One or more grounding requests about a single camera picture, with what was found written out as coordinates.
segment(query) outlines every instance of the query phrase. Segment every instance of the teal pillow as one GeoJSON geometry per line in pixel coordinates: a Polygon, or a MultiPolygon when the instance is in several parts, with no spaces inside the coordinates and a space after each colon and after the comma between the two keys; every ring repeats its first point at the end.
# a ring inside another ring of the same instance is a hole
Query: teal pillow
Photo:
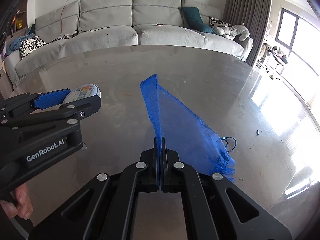
{"type": "Polygon", "coordinates": [[[186,19],[188,25],[197,31],[203,33],[212,33],[216,32],[210,28],[207,24],[204,24],[199,13],[199,8],[197,7],[182,7],[184,18],[186,19]]]}

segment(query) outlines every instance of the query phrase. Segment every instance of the floral patterned pillow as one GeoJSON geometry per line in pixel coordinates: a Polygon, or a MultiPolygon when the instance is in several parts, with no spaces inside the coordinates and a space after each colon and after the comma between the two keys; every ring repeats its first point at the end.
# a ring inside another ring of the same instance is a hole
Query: floral patterned pillow
{"type": "Polygon", "coordinates": [[[216,26],[227,26],[227,27],[230,27],[230,24],[229,23],[226,23],[222,20],[219,20],[215,17],[209,17],[209,25],[210,27],[216,27],[216,26]]]}
{"type": "Polygon", "coordinates": [[[34,36],[32,38],[21,41],[20,45],[20,54],[21,57],[25,57],[36,49],[46,45],[46,43],[41,40],[38,36],[34,36]]]}

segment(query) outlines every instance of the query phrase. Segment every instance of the pillow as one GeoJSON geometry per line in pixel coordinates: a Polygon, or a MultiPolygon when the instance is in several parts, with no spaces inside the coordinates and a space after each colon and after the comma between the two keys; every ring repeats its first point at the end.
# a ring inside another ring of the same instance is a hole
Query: pillow
{"type": "Polygon", "coordinates": [[[222,20],[219,20],[215,17],[209,17],[209,25],[210,27],[218,27],[218,26],[227,26],[227,27],[230,27],[230,24],[229,23],[226,23],[222,20]]]}
{"type": "Polygon", "coordinates": [[[20,54],[21,57],[24,58],[26,55],[35,51],[36,49],[46,45],[46,43],[41,40],[38,36],[34,36],[32,38],[21,41],[20,45],[20,54]]]}
{"type": "Polygon", "coordinates": [[[213,33],[216,34],[213,29],[207,24],[204,24],[199,13],[199,8],[197,7],[182,7],[183,15],[188,23],[188,25],[203,33],[213,33]]]}

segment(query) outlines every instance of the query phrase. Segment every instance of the blue drawstring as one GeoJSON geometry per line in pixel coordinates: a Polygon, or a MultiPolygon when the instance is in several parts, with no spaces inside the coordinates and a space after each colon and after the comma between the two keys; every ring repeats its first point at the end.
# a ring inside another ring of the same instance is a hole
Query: blue drawstring
{"type": "Polygon", "coordinates": [[[229,152],[231,152],[231,151],[236,147],[237,141],[236,141],[236,139],[233,138],[233,137],[222,137],[221,140],[224,140],[224,141],[227,142],[227,144],[225,145],[226,148],[227,148],[227,146],[228,146],[228,141],[227,141],[227,139],[233,139],[233,140],[235,141],[235,146],[234,146],[230,151],[227,151],[227,152],[229,153],[229,152]]]}

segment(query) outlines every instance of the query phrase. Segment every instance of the blue textured pad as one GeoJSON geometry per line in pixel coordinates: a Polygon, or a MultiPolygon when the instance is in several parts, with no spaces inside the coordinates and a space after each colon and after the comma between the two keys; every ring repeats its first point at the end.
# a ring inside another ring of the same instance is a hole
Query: blue textured pad
{"type": "Polygon", "coordinates": [[[39,107],[43,110],[51,106],[62,104],[63,100],[70,92],[71,90],[67,88],[39,95],[38,99],[34,101],[35,107],[39,107]]]}
{"type": "Polygon", "coordinates": [[[204,121],[158,84],[157,75],[142,81],[141,92],[150,121],[155,129],[159,152],[161,137],[166,148],[178,152],[179,158],[199,173],[211,175],[219,172],[232,178],[235,161],[223,142],[204,121]]]}

